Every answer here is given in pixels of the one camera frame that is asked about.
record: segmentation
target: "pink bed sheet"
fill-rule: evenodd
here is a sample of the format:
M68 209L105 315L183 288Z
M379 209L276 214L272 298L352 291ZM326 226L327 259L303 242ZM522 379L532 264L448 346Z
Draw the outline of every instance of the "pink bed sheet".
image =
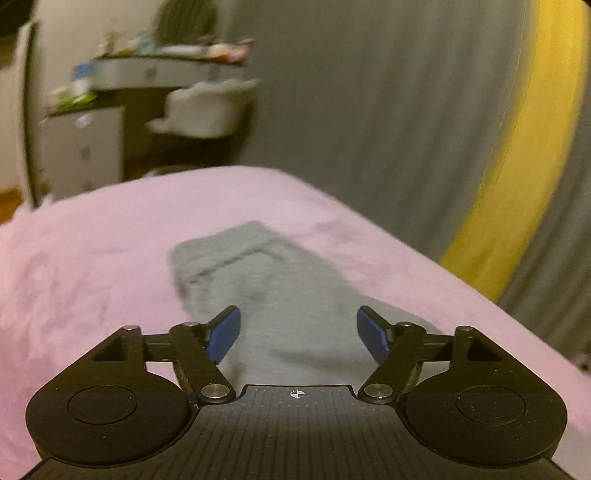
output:
M569 427L591 432L589 379L478 292L293 177L225 167L105 188L0 227L0 478L38 462L24 414L46 381L121 325L161 333L187 320L170 250L249 220L444 333L477 327L560 393Z

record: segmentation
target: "yellow curtain panel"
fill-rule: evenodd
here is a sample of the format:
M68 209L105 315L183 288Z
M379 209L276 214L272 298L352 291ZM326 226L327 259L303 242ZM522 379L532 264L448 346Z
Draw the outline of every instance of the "yellow curtain panel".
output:
M587 79L589 7L532 0L505 138L441 265L497 301L542 221L576 128Z

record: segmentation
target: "silver bolt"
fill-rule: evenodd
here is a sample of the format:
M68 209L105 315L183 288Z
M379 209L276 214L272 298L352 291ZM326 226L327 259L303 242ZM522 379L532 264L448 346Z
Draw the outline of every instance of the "silver bolt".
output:
M207 398L223 398L229 393L230 389L226 385L220 385L219 383L211 383L201 389L201 394Z
M387 398L394 393L394 390L392 390L390 385L385 385L383 383L369 384L363 389L363 391L366 395L372 398Z

